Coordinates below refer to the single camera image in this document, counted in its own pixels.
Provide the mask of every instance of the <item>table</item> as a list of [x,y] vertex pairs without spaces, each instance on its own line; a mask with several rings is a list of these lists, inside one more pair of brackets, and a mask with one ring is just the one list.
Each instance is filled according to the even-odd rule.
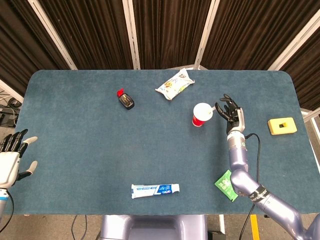
[[[282,71],[188,70],[195,80],[173,101],[155,91],[177,70],[41,70],[30,79],[16,130],[38,136],[10,190],[16,214],[240,214],[214,186],[229,168],[226,122],[216,112],[192,125],[193,107],[223,93],[243,107],[245,134],[261,139],[260,182],[302,213],[319,212],[320,175],[292,80]],[[135,106],[126,110],[117,90]],[[272,136],[267,121],[293,117],[298,131]],[[246,142],[255,176],[257,140]],[[175,194],[131,198],[131,184],[180,184]]]

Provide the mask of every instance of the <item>green packet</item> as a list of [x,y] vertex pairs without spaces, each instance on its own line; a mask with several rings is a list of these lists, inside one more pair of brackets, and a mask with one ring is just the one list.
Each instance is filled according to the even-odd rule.
[[230,182],[231,171],[227,170],[222,177],[215,182],[215,186],[221,190],[232,202],[236,200],[238,195],[235,193]]

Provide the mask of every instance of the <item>chip bag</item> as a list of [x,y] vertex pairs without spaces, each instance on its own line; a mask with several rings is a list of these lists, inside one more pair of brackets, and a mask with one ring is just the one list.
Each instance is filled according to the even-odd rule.
[[194,83],[195,81],[189,78],[187,70],[183,68],[176,75],[157,88],[156,91],[162,93],[166,99],[172,100],[186,87]]

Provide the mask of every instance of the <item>red cap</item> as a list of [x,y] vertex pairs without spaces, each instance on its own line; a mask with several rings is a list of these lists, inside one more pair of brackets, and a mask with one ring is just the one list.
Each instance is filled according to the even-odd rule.
[[124,89],[123,88],[121,88],[119,91],[117,91],[116,92],[116,95],[118,96],[118,98],[122,95],[122,94],[124,94]]

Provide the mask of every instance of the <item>white robotic hand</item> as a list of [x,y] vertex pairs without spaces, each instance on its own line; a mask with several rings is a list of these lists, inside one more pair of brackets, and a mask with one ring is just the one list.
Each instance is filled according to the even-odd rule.
[[19,173],[20,160],[28,145],[38,138],[30,137],[22,142],[22,138],[28,132],[27,129],[9,134],[0,143],[0,189],[8,189],[25,177],[30,176],[36,170],[37,161],[33,161],[28,170]]

